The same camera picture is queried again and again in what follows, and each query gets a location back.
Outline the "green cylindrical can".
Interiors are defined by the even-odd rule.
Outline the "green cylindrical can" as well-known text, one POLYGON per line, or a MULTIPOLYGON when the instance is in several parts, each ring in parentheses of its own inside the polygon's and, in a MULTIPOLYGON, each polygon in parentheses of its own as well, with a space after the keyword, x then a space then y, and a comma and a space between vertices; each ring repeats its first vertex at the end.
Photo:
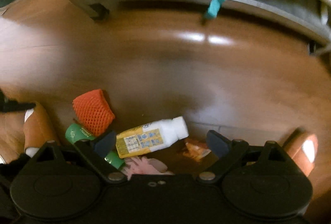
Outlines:
POLYGON ((82 140, 92 141, 91 147, 99 157, 118 170, 125 165, 125 161, 118 156, 117 151, 114 149, 116 136, 113 132, 96 137, 82 125, 73 123, 67 128, 65 138, 70 144, 82 140))

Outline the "orange snack wrapper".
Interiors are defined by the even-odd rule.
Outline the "orange snack wrapper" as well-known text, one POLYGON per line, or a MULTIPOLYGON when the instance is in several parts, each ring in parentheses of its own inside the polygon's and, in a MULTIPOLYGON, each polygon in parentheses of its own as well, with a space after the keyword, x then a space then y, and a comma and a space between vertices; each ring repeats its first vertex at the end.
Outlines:
POLYGON ((182 151, 184 157, 188 157, 195 162, 201 162, 210 153, 211 150, 207 147, 206 143, 190 138, 185 139, 185 147, 182 151))

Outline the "white yellow plastic bottle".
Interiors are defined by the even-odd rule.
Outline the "white yellow plastic bottle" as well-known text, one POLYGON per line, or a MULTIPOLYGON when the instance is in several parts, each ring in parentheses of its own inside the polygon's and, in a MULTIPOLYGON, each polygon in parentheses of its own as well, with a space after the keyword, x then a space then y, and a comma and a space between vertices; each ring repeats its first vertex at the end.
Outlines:
POLYGON ((164 119, 118 134, 116 150, 120 158, 135 157, 168 148, 188 136, 183 117, 164 119))

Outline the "person's left foot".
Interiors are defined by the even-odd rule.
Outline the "person's left foot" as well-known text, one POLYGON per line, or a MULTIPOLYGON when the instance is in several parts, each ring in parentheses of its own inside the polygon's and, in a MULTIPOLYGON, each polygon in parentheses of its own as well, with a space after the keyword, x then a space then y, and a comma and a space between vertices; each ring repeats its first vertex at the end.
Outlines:
POLYGON ((60 144, 51 119, 39 102, 23 112, 1 113, 1 164, 10 163, 21 154, 33 157, 49 141, 60 144))

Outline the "pink crumpled tissue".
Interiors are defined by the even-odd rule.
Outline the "pink crumpled tissue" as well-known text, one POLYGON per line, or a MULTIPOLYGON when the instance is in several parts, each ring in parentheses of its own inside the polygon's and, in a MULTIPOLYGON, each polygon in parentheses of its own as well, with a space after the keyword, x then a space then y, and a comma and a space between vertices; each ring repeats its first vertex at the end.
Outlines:
POLYGON ((125 158, 125 165, 121 172, 130 180, 133 175, 173 175, 168 167, 155 158, 129 157, 125 158))

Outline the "orange foam fruit net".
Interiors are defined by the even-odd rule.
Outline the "orange foam fruit net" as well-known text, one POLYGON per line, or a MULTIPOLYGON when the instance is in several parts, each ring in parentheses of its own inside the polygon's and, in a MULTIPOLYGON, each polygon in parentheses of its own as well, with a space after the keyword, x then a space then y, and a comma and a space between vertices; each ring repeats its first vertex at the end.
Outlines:
POLYGON ((116 118, 101 89, 76 97, 72 104, 78 121, 96 137, 102 135, 116 118))

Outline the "teal ribbon tie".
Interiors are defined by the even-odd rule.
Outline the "teal ribbon tie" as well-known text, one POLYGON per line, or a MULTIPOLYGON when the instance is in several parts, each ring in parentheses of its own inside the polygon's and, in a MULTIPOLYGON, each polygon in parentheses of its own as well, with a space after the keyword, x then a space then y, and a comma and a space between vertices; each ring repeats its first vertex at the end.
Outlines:
POLYGON ((203 20, 215 19, 226 0, 211 0, 207 11, 203 16, 203 20))

